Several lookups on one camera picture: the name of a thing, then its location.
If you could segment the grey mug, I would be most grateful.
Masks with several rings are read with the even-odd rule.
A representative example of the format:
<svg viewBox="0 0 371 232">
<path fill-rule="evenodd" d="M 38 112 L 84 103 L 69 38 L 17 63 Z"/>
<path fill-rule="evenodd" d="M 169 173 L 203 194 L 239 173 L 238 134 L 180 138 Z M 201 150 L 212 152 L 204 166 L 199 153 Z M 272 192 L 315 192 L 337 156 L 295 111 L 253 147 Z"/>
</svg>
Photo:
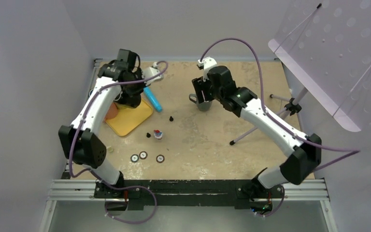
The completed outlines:
<svg viewBox="0 0 371 232">
<path fill-rule="evenodd" d="M 201 112 L 207 112 L 212 106 L 211 101 L 199 102 L 196 94 L 189 94 L 189 100 L 197 106 L 197 109 Z"/>
</svg>

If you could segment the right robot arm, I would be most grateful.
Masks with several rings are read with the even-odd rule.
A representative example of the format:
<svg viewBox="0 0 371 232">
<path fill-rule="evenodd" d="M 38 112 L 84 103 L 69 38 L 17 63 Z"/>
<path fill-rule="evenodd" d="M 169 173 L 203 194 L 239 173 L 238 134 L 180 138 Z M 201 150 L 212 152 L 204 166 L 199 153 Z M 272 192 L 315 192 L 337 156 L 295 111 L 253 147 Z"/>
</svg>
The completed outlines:
<svg viewBox="0 0 371 232">
<path fill-rule="evenodd" d="M 266 168 L 252 179 L 252 191 L 263 197 L 284 183 L 299 185 L 321 163 L 322 139 L 291 127 L 273 111 L 261 105 L 258 96 L 246 87 L 237 87 L 230 70 L 223 65 L 204 67 L 203 76 L 192 80 L 198 101 L 217 100 L 235 116 L 250 122 L 280 148 L 287 157 L 281 165 Z"/>
</svg>

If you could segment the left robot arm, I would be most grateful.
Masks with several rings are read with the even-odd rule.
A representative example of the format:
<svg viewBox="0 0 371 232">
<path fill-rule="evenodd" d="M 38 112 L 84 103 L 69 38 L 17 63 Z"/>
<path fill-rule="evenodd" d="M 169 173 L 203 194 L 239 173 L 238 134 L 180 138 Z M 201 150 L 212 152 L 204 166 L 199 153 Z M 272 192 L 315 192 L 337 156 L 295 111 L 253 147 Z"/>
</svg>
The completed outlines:
<svg viewBox="0 0 371 232">
<path fill-rule="evenodd" d="M 100 68 L 91 95 L 77 118 L 58 130 L 69 163 L 84 166 L 85 171 L 107 184 L 106 192 L 114 198 L 125 191 L 124 176 L 106 159 L 106 145 L 98 134 L 111 106 L 135 109 L 141 104 L 145 83 L 139 64 L 137 53 L 120 49 L 116 59 Z"/>
</svg>

